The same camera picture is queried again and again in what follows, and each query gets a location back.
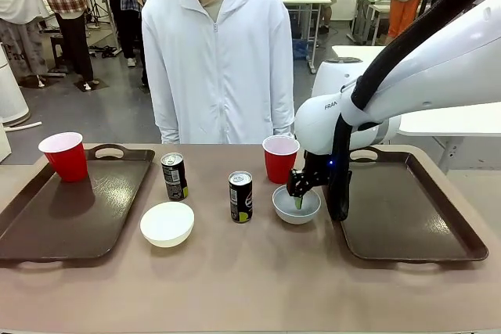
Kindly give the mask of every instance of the tray rim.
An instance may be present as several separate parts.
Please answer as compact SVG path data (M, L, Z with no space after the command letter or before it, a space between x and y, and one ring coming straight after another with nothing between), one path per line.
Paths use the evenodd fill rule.
M96 156L96 152L98 152L99 150L102 150L102 149L118 149L118 150L122 151L124 153L124 155L122 157L116 157L116 156L97 157ZM139 153L145 153L146 154L146 158L137 158L135 155L139 154ZM8 262L8 263L33 262L33 263L37 263L37 264L44 264L44 263L64 262L64 261L72 261L72 260L96 260L96 259L99 259L101 257L106 256L117 245L117 241L118 241L118 239L121 236L121 233L123 231L125 222L126 222L127 217L129 215L129 212L130 212L132 206L135 203L135 199L136 199L136 197L137 197L137 195L139 193L139 190L141 189L141 187L142 187L142 185L143 185L143 183L144 183L144 181L146 179L146 176L148 175L148 173L150 171L150 168L151 168L151 165L153 163L154 157L155 157L155 151L152 150L152 149L128 149L128 148L125 148L124 146L118 145L118 144L108 144L108 143L107 144L99 144L99 145L96 145L96 146L94 146L94 147L92 147L90 149L85 149L85 159L86 160L91 160L91 161L106 160L106 161L117 161L117 162L124 161L124 160L138 160L138 161L143 161L143 162L147 162L148 163L147 167L146 167L146 170L145 170L145 173L144 173L144 175L142 177L142 180L140 181L136 192L132 196L131 205L130 205L130 207L127 210L127 214L125 215L125 220L122 223L122 226L120 228L118 236L113 241L113 243L110 245L110 248L108 250L106 250L105 252L103 252L103 253L101 253L101 254L99 254L97 256L86 256L86 257L38 257L38 258L26 258L26 257L2 257L2 256L0 256L0 262L2 262L2 263L5 263L5 262ZM24 209L21 209L17 214L12 215L10 213L10 211L14 210L14 207L13 207L14 202L17 201L18 199L21 200L23 194L26 194L26 193L28 193L28 192L31 191L30 185L35 185L35 184L36 185L40 185L40 187L38 189L36 189L36 191L34 192L34 194L28 195L29 199L25 200L26 202L24 202L24 204L23 204L23 208L25 208L33 200L33 198L43 189L43 187L47 184L47 182L52 178L52 176L55 173L56 172L54 171L54 169L52 168L52 166L50 165L49 162L46 162L45 164L42 164L41 170L38 173L36 173L35 176L32 177L24 185L24 187L9 201L9 203L5 206L5 209L2 212L0 212L0 221L3 219L3 217L7 217L9 215L11 215L12 218L10 220L9 225L5 228L4 231L2 231L2 233L0 233L0 237L1 237L1 235L3 235L3 233L5 233L6 231L8 231L8 229L10 228L10 226L12 226L12 224L14 223L14 221L17 219L17 217L24 210Z
M450 204L454 207L454 210L456 211L456 215L459 217L460 220L464 222L465 225L468 226L469 230L471 233L476 237L476 240L480 243L481 245L481 250L483 251L483 254L479 257L470 257L470 258L422 258L422 259L415 259L415 258L410 258L410 257L398 257L398 258L393 258L393 257L368 257L368 256L363 256L360 253L357 253L354 251L352 247L352 243L350 242L349 238L346 235L346 230L344 228L344 222L341 222L341 229L343 231L343 238L344 241L346 242L346 245L348 249L350 250L351 254L353 254L355 257L359 258L360 260L367 260L367 261L379 261L379 262L403 262L407 264L427 264L427 263L435 263L435 264L457 264L457 263L466 263L466 262L478 262L478 261L483 261L488 257L489 251L488 247L485 245L484 241L481 239L481 237L478 235L478 233L471 227L470 223L465 219L465 217L461 214L461 212L457 209L456 204L449 199L447 194L443 191L443 189L440 187L440 185L433 179L431 176L430 172L428 169L423 165L422 161L418 156L416 156L415 153L411 150L406 150L406 151L388 151L388 150L383 150L379 149L377 147L373 146L367 146L365 148L360 148L356 150L352 150L350 152L353 153L355 151L370 151L373 153L377 154L377 159L380 158L380 155L391 155L391 154L401 154L401 155L407 155L407 158L409 156L412 156L414 160L418 163L419 167L424 171L426 176L433 182L435 187L447 198L447 200L450 202ZM377 160L370 160L370 159L357 159L357 160L350 160L350 163L378 163Z

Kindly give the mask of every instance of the white cup rim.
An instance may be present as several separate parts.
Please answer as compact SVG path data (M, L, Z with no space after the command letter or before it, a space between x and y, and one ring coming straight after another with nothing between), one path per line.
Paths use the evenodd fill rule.
M38 144L42 153L66 152L80 144L84 137L77 132L64 132L45 138Z
M268 149L266 149L266 142L271 139L271 138L287 138L289 140L293 140L294 143L296 144L296 149L293 151L293 152L290 152L290 153L274 153L274 152L271 152L269 151ZM265 140L263 141L263 149L270 153L270 154L273 154L274 156L290 156L292 154L295 154L299 151L299 149L301 148L301 145L299 144L299 141L297 139L295 139L294 137L290 137L290 136L286 136L286 135L273 135L273 136L269 136L267 138L265 138Z

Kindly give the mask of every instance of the brown tray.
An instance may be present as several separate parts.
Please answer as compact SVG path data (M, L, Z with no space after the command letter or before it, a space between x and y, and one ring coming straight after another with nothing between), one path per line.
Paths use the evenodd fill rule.
M97 157L102 149L123 156ZM114 247L155 152L105 144L85 155L84 181L61 182L47 164L0 213L0 260L90 259Z
M412 153L365 150L376 159L351 161L350 212L341 224L354 255L410 263L488 256L485 244Z

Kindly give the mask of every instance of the red cup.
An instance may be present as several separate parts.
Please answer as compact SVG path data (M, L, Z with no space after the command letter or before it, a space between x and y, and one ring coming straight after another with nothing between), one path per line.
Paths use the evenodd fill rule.
M296 162L299 142L289 136L270 136L263 141L268 179L276 184L286 184L289 171Z
M79 133L65 132L50 136L38 145L61 180L68 183L83 180L88 174L82 139Z

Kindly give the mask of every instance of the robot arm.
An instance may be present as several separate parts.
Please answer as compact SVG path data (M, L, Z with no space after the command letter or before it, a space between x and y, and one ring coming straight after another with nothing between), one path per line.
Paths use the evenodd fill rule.
M349 150L373 143L360 138L367 129L403 113L501 101L501 0L486 0L449 23L472 1L437 1L369 66L360 64L359 72L350 68L350 81L341 89L337 84L332 94L301 106L295 133L307 155L303 170L290 172L291 196L327 185L330 216L343 221L349 208ZM324 90L329 70L339 77L339 67L328 65L315 83Z

